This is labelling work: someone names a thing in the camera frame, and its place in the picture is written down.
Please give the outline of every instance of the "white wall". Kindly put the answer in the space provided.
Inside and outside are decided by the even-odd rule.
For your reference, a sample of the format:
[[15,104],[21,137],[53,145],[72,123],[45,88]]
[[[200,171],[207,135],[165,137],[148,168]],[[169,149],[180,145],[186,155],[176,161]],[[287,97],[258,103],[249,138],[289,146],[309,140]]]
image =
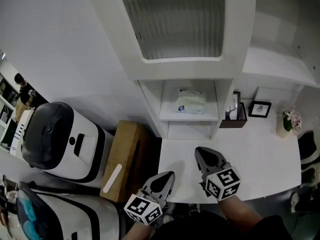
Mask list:
[[234,90],[241,92],[241,99],[254,99],[258,87],[300,92],[303,85],[273,76],[242,73],[236,81]]
[[0,8],[0,47],[44,98],[107,130],[119,120],[153,126],[89,0],[0,0]]
[[295,101],[296,110],[302,116],[299,133],[313,129],[313,123],[320,117],[320,89],[305,86]]
[[299,0],[256,0],[252,36],[290,46],[298,15]]
[[19,73],[7,59],[0,60],[0,74],[19,93],[20,85],[15,82],[15,75]]

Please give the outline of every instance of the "robotic claw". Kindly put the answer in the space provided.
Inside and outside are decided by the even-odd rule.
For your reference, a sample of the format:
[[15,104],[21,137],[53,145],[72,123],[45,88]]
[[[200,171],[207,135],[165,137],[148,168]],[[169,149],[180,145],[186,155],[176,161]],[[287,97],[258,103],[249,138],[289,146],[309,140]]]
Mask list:
[[206,196],[210,197],[211,194],[206,191],[207,177],[231,168],[231,164],[227,162],[220,152],[204,146],[198,146],[195,149],[194,156],[198,169],[202,172],[202,182],[200,185],[205,191]]
[[[240,176],[235,167],[224,156],[211,148],[199,146],[194,152],[199,170],[202,172],[200,185],[207,197],[218,201],[235,195],[240,185]],[[133,194],[124,210],[133,220],[150,225],[159,218],[167,204],[175,183],[175,173],[167,171],[149,178],[143,187]]]
[[133,194],[124,210],[128,216],[145,225],[159,218],[175,183],[175,173],[166,171],[149,178],[137,194]]

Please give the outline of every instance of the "white desk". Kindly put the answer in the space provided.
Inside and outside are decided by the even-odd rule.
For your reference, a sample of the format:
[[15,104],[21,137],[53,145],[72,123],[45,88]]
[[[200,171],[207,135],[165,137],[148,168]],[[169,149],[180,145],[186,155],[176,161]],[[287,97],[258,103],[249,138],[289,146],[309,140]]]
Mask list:
[[237,195],[242,200],[266,197],[301,184],[297,137],[292,133],[286,138],[277,136],[277,118],[272,108],[267,118],[247,120],[243,128],[219,129],[211,141],[162,141],[158,171],[175,172],[169,202],[217,202],[207,197],[199,185],[202,174],[195,160],[195,148],[199,146],[221,152],[237,168],[242,178]]

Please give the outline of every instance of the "white vase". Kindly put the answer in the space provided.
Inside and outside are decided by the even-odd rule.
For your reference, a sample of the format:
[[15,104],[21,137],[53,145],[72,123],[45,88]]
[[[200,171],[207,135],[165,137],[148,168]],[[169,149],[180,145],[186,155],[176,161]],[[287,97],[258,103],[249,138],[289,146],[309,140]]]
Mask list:
[[278,136],[280,138],[285,138],[289,135],[290,131],[287,131],[284,128],[284,120],[283,118],[281,118],[280,120],[278,120],[278,123],[276,124],[276,133],[278,134]]

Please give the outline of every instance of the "white shelf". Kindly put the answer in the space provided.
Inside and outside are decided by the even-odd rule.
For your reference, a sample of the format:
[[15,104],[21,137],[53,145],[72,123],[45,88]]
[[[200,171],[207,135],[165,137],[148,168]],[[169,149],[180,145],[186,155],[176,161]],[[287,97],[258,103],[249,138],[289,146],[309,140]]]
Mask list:
[[3,128],[6,128],[7,124],[4,121],[0,120],[0,126],[2,126]]
[[4,98],[2,97],[2,95],[0,95],[0,99],[4,102],[4,104],[6,104],[6,106],[11,109],[14,110],[15,108]]
[[320,88],[292,47],[262,38],[252,38],[243,73],[272,76]]
[[[175,110],[180,88],[206,93],[205,114],[179,113]],[[162,121],[218,121],[219,113],[214,81],[211,79],[165,81],[159,119]]]

